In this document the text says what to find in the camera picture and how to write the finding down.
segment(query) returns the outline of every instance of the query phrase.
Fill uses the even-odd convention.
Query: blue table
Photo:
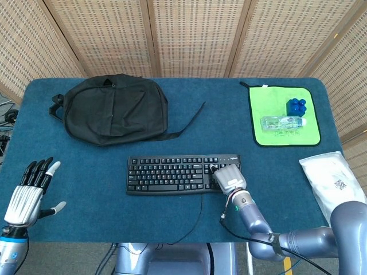
[[[275,232],[326,225],[298,160],[341,145],[324,85],[314,78],[155,78],[169,101],[169,132],[180,130],[206,105],[178,139],[96,147],[74,138],[48,115],[51,97],[65,94],[81,78],[31,82],[0,172],[4,216],[15,186],[32,160],[61,161],[43,208],[66,201],[56,216],[29,230],[33,241],[182,242],[240,241],[219,224],[222,194],[137,197],[125,193],[129,155],[240,154],[252,197]],[[239,84],[305,87],[312,93],[321,131],[315,147],[260,147],[252,135],[248,91]],[[228,227],[248,236],[235,211]]]

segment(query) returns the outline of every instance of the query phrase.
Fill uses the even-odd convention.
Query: gray robotic arm
[[[251,254],[258,259],[282,261],[294,252],[306,258],[339,257],[339,274],[367,274],[367,205],[346,202],[335,208],[331,215],[331,228],[319,227],[275,234],[262,216],[251,195],[246,191],[246,181],[233,164],[217,170],[210,167],[223,193],[238,209],[252,239]]]

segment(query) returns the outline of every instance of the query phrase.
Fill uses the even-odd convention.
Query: white bag
[[[366,195],[340,152],[311,156],[299,163],[329,224],[331,212],[341,203],[367,203]]]

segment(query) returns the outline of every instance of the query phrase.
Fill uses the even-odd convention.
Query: blue cubes
[[[306,113],[306,101],[304,99],[289,99],[287,102],[287,116],[303,116]]]

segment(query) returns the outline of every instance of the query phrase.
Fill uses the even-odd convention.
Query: computer keyboard
[[[221,192],[209,165],[235,164],[240,155],[129,156],[126,193],[129,195],[185,195]]]

